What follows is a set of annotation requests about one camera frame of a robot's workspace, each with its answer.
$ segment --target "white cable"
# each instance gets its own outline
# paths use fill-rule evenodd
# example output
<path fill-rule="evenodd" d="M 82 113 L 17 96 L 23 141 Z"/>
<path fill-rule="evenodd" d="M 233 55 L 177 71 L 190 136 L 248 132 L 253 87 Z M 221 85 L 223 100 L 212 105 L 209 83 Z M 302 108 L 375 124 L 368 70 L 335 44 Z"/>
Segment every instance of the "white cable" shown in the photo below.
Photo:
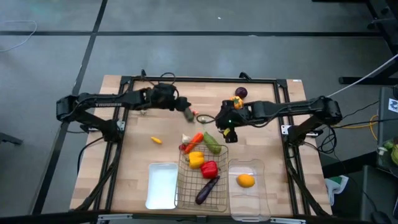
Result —
<path fill-rule="evenodd" d="M 22 41 L 21 43 L 15 45 L 15 46 L 12 46 L 12 47 L 8 48 L 8 49 L 5 49 L 5 50 L 1 50 L 1 49 L 0 49 L 0 52 L 7 52 L 7 51 L 9 51 L 9 50 L 12 50 L 12 49 L 14 49 L 14 48 L 17 48 L 17 47 L 21 46 L 22 44 L 26 43 L 26 42 L 30 39 L 30 37 L 32 37 L 32 35 L 33 35 L 33 34 L 36 32 L 36 30 L 37 30 L 37 23 L 36 23 L 36 21 L 0 21 L 0 24 L 2 24 L 2 23 L 3 23 L 3 24 L 5 24 L 5 23 L 11 23 L 11 22 L 31 22 L 31 23 L 35 24 L 35 29 L 33 30 L 32 33 L 29 34 L 29 36 L 26 38 L 26 40 Z"/>
<path fill-rule="evenodd" d="M 334 93 L 328 95 L 328 97 L 331 97 L 331 96 L 333 96 L 333 95 L 335 95 L 335 94 L 337 94 L 337 93 L 339 93 L 339 92 L 341 92 L 341 91 L 343 91 L 343 90 L 345 90 L 345 89 L 348 89 L 349 87 L 351 87 L 351 86 L 353 86 L 353 85 L 359 83 L 360 81 L 364 80 L 365 78 L 367 78 L 367 77 L 369 77 L 369 76 L 371 76 L 371 75 L 374 75 L 375 73 L 378 73 L 378 72 L 379 72 L 380 70 L 382 70 L 388 63 L 392 62 L 392 61 L 393 61 L 394 59 L 396 59 L 397 57 L 398 57 L 398 54 L 395 55 L 395 56 L 393 56 L 390 60 L 386 61 L 384 64 L 382 64 L 382 65 L 381 65 L 380 67 L 378 67 L 377 69 L 373 70 L 373 72 L 371 72 L 371 73 L 365 75 L 365 76 L 364 76 L 363 78 L 361 78 L 360 80 L 358 80 L 358 81 L 352 83 L 351 85 L 348 85 L 348 86 L 346 86 L 346 87 L 344 87 L 344 88 L 342 88 L 342 89 L 340 89 L 340 90 L 338 90 L 338 91 L 336 91 L 336 92 L 334 92 Z"/>

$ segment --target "cucumber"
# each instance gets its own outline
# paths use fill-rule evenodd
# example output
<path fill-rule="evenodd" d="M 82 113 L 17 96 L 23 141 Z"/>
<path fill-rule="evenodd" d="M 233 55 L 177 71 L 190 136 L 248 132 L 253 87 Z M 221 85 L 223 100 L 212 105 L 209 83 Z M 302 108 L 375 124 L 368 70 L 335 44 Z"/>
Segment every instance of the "cucumber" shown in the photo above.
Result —
<path fill-rule="evenodd" d="M 218 145 L 218 142 L 209 133 L 205 132 L 203 134 L 203 141 L 213 154 L 218 155 L 221 152 L 221 146 Z"/>

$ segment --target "eggplant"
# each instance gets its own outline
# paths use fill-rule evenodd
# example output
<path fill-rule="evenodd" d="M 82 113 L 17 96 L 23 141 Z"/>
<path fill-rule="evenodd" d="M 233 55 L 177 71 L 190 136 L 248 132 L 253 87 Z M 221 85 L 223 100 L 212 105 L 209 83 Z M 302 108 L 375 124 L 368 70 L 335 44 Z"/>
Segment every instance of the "eggplant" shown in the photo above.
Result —
<path fill-rule="evenodd" d="M 213 187 L 217 184 L 217 181 L 220 179 L 219 176 L 216 176 L 215 178 L 211 179 L 198 193 L 195 202 L 200 205 L 202 204 L 207 196 L 209 196 L 211 190 Z"/>

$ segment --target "yellow lemon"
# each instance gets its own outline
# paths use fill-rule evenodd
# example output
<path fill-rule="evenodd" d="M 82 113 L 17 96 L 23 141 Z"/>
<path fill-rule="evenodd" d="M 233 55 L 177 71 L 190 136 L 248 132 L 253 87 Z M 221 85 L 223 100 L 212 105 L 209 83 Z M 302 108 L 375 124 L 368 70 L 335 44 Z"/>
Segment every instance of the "yellow lemon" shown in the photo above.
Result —
<path fill-rule="evenodd" d="M 252 187 L 254 185 L 254 177 L 249 174 L 241 174 L 236 178 L 239 186 Z"/>

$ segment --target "garlic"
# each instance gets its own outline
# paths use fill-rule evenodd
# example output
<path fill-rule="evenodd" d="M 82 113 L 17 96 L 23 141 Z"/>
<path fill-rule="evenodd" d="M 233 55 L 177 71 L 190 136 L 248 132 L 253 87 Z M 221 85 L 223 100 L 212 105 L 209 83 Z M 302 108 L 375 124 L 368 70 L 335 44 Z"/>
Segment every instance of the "garlic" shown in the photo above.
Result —
<path fill-rule="evenodd" d="M 182 143 L 189 143 L 190 141 L 191 141 L 190 136 L 186 136 L 186 135 L 182 134 Z"/>

